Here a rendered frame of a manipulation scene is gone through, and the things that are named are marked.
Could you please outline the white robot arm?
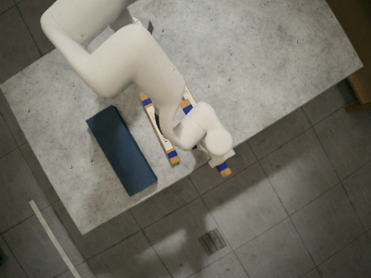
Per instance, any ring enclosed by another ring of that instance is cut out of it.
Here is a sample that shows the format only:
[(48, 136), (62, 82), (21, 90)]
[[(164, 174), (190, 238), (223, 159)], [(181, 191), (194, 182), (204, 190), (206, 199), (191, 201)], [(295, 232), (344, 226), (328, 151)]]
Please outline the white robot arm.
[[(200, 141), (213, 168), (235, 155), (232, 137), (204, 102), (197, 103), (173, 128), (186, 83), (151, 34), (126, 8), (136, 1), (58, 0), (43, 14), (41, 27), (73, 71), (97, 95), (114, 99), (134, 84), (154, 103), (154, 119), (161, 134), (182, 151), (191, 150)], [(107, 27), (115, 34), (90, 54), (87, 46)]]

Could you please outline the dark blue rectangular slab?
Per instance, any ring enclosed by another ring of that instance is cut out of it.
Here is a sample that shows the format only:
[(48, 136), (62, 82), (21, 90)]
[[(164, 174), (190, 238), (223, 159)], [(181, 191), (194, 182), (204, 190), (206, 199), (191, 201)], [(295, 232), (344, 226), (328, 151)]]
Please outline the dark blue rectangular slab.
[(86, 123), (130, 197), (158, 180), (115, 106)]

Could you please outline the orange and blue banded box with white label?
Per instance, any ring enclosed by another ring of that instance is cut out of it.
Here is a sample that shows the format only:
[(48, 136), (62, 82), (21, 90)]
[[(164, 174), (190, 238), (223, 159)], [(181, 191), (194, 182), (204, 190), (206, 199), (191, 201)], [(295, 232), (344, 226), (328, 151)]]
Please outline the orange and blue banded box with white label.
[(186, 100), (188, 98), (188, 100), (190, 101), (192, 107), (194, 107), (197, 103), (196, 103), (196, 100), (194, 99), (194, 97), (192, 96), (190, 90), (188, 89), (187, 85), (185, 84), (185, 93), (184, 93), (184, 96), (183, 96), (184, 100)]

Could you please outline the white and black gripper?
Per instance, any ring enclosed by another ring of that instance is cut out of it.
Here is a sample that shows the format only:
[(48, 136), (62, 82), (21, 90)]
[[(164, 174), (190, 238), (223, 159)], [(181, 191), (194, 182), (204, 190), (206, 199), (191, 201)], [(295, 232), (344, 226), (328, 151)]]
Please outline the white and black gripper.
[(199, 141), (192, 149), (196, 149), (198, 148), (198, 150), (200, 151), (205, 151), (202, 147), (201, 147), (201, 142)]

